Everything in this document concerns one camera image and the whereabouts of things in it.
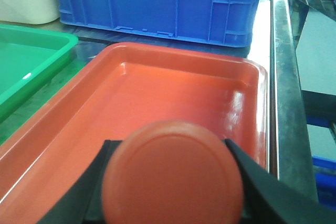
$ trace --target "red tray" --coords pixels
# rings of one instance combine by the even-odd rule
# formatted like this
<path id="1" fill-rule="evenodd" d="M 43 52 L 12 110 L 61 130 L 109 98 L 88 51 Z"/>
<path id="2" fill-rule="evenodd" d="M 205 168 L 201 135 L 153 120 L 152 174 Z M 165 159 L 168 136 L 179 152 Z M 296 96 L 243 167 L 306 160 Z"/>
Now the red tray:
<path id="1" fill-rule="evenodd" d="M 262 67 L 243 58 L 115 44 L 0 146 L 0 223 L 35 223 L 105 139 L 122 140 L 159 120 L 202 125 L 267 166 Z"/>

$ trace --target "green tray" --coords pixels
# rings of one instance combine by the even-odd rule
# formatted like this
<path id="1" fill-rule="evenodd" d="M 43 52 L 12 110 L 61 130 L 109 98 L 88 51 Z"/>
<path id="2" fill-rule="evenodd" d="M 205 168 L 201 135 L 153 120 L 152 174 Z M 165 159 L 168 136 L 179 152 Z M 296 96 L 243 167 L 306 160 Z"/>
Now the green tray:
<path id="1" fill-rule="evenodd" d="M 72 34 L 0 24 L 0 122 L 70 60 Z"/>

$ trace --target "blue plastic crate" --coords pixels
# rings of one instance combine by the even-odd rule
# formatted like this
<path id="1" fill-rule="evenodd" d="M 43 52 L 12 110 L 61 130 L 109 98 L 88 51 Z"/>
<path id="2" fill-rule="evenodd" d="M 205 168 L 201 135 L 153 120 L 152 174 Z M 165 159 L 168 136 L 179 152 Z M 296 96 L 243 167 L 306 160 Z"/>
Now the blue plastic crate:
<path id="1" fill-rule="evenodd" d="M 59 0 L 66 24 L 213 45 L 250 45 L 259 0 Z"/>
<path id="2" fill-rule="evenodd" d="M 319 202 L 336 211 L 336 161 L 313 157 Z"/>

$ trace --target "plastic tray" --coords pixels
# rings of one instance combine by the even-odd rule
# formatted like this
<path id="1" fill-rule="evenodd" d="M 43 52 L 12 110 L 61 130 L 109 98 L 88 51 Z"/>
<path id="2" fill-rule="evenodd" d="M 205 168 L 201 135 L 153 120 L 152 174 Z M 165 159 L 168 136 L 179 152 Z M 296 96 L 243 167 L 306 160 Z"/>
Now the plastic tray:
<path id="1" fill-rule="evenodd" d="M 243 58 L 130 42 L 107 47 L 0 146 L 0 196 L 9 191 L 0 222 L 35 223 L 105 139 L 123 140 L 159 120 L 230 137 L 266 168 L 266 80 Z"/>
<path id="2" fill-rule="evenodd" d="M 71 34 L 0 24 L 0 121 L 70 60 Z"/>
<path id="3" fill-rule="evenodd" d="M 336 211 L 336 160 L 313 157 L 319 202 Z"/>
<path id="4" fill-rule="evenodd" d="M 59 0 L 66 24 L 245 47 L 259 0 Z"/>

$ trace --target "red circular object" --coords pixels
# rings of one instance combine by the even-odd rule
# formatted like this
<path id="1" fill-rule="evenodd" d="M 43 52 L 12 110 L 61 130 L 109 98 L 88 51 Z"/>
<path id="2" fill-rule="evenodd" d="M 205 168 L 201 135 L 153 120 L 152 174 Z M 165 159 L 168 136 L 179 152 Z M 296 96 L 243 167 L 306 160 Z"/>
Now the red circular object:
<path id="1" fill-rule="evenodd" d="M 185 122 L 147 125 L 112 156 L 102 185 L 109 224 L 238 223 L 243 186 L 219 138 Z"/>

